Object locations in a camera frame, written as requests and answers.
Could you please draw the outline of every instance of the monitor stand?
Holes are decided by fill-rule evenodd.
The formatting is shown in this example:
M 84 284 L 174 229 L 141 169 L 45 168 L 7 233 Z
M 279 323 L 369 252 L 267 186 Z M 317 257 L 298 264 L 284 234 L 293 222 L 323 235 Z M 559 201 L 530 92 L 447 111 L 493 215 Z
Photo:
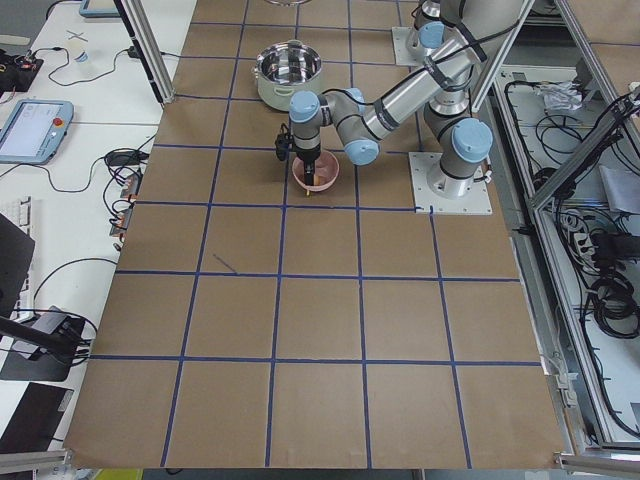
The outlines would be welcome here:
M 81 338 L 84 330 L 84 319 L 67 317 L 66 321 L 69 324 L 69 329 L 78 334 L 77 338 Z M 53 333 L 52 336 L 68 340 L 68 337 L 60 333 Z M 75 346 L 70 346 L 70 351 L 75 352 L 76 348 L 77 343 Z M 0 380 L 63 382 L 69 376 L 69 370 L 71 369 L 71 365 L 65 364 L 64 360 L 48 354 L 40 355 L 35 360 L 28 360 L 19 353 L 9 352 L 2 370 L 0 370 Z

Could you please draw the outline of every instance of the power adapter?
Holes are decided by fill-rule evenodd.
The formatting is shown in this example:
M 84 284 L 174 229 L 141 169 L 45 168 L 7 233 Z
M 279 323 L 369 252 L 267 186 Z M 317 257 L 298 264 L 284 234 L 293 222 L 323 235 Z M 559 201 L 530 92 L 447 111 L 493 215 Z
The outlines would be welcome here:
M 104 156 L 105 163 L 110 167 L 125 167 L 130 165 L 139 165 L 142 160 L 149 158 L 148 153 L 131 148 L 120 148 L 111 150 Z

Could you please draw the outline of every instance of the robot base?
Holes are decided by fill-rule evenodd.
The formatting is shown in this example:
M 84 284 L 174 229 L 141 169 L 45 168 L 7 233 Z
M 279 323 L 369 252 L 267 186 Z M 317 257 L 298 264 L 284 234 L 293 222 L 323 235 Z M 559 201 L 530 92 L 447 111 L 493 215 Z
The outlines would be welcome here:
M 485 182 L 472 184 L 469 193 L 458 200 L 443 198 L 431 190 L 427 184 L 427 172 L 440 161 L 440 155 L 430 152 L 409 153 L 416 213 L 429 213 L 433 209 L 433 213 L 440 215 L 491 215 L 493 210 Z M 481 176 L 482 169 L 478 167 L 476 177 Z
M 407 49 L 407 38 L 413 27 L 392 27 L 391 38 L 393 38 L 393 51 L 396 54 L 396 65 L 415 67 L 422 65 L 423 55 Z

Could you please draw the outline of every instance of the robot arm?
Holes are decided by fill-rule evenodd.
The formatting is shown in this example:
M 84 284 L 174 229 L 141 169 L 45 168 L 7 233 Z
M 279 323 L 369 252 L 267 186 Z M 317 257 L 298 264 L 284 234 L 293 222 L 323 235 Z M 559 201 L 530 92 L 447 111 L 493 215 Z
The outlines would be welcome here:
M 425 119 L 445 150 L 443 161 L 451 163 L 443 170 L 453 178 L 469 171 L 472 176 L 476 164 L 488 153 L 491 140 L 487 147 L 487 131 L 489 138 L 491 132 L 483 124 L 484 129 L 475 125 L 477 120 L 466 119 L 474 126 L 468 124 L 459 134 L 469 138 L 456 139 L 450 127 L 465 120 L 462 112 L 466 112 L 465 89 L 472 66 L 497 51 L 503 36 L 517 25 L 522 3 L 523 0 L 442 0 L 440 15 L 447 27 L 442 45 L 425 59 L 422 68 L 373 103 L 365 103 L 357 89 L 294 95 L 289 112 L 292 143 L 305 165 L 305 184 L 313 185 L 322 127 L 333 125 L 349 159 L 356 165 L 366 165 L 377 157 L 378 142 L 425 105 Z M 427 28 L 430 25 L 438 28 L 435 22 Z M 473 165 L 463 168 L 465 163 Z

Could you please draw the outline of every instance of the metal pot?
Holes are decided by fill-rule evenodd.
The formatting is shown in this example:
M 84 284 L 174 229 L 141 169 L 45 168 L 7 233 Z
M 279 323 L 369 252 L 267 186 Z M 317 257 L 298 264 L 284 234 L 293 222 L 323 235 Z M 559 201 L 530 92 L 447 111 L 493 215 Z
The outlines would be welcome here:
M 276 43 L 258 55 L 253 69 L 260 98 L 270 107 L 289 111 L 294 93 L 322 91 L 322 60 L 298 40 Z

